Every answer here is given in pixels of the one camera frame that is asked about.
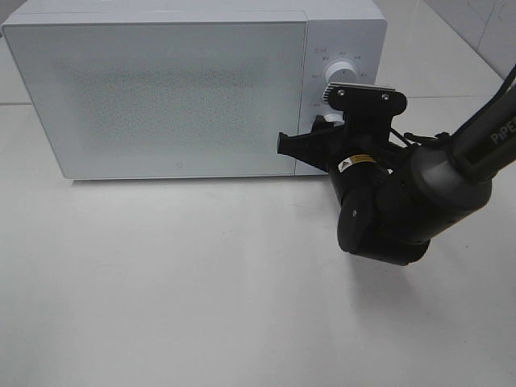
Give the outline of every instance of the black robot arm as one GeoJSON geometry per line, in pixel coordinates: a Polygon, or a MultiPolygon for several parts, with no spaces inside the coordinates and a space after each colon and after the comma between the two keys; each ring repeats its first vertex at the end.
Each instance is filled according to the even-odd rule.
{"type": "Polygon", "coordinates": [[[506,93],[515,75],[454,135],[397,135],[405,147],[389,141],[397,134],[393,117],[406,108],[403,94],[330,84],[323,99],[343,112],[345,124],[319,116],[309,134],[280,133],[278,153],[329,173],[345,252],[405,265],[420,259],[435,235],[483,207],[493,176],[516,159],[516,88],[506,93]]]}

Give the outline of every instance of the white tabletop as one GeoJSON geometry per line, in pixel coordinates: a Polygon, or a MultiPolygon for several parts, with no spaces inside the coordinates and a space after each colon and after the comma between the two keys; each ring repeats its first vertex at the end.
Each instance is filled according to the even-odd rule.
{"type": "MultiPolygon", "coordinates": [[[[453,131],[500,79],[379,3],[395,127],[453,131]]],[[[0,386],[516,385],[516,168],[401,268],[339,250],[325,177],[65,180],[11,66],[0,40],[0,386]]]]}

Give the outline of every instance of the yellow warning sticker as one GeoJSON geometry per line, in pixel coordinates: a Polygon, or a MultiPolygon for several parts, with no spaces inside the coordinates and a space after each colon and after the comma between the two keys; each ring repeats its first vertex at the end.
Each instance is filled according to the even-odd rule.
{"type": "Polygon", "coordinates": [[[339,165],[339,172],[344,172],[346,169],[351,167],[354,164],[359,163],[376,163],[376,161],[370,155],[353,155],[349,156],[347,159],[342,160],[339,165]]]}

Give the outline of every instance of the white knob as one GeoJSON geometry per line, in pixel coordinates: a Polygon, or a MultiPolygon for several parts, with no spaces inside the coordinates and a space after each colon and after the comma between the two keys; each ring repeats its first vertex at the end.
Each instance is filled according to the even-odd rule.
{"type": "Polygon", "coordinates": [[[356,82],[357,68],[350,60],[342,59],[328,66],[325,72],[325,77],[328,85],[332,82],[356,82]]]}

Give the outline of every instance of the white microwave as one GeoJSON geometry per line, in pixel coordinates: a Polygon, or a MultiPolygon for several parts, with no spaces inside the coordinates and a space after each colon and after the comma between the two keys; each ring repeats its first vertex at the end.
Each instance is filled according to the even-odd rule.
{"type": "Polygon", "coordinates": [[[2,25],[71,179],[319,173],[278,132],[374,83],[385,29],[371,0],[28,0],[2,25]]]}

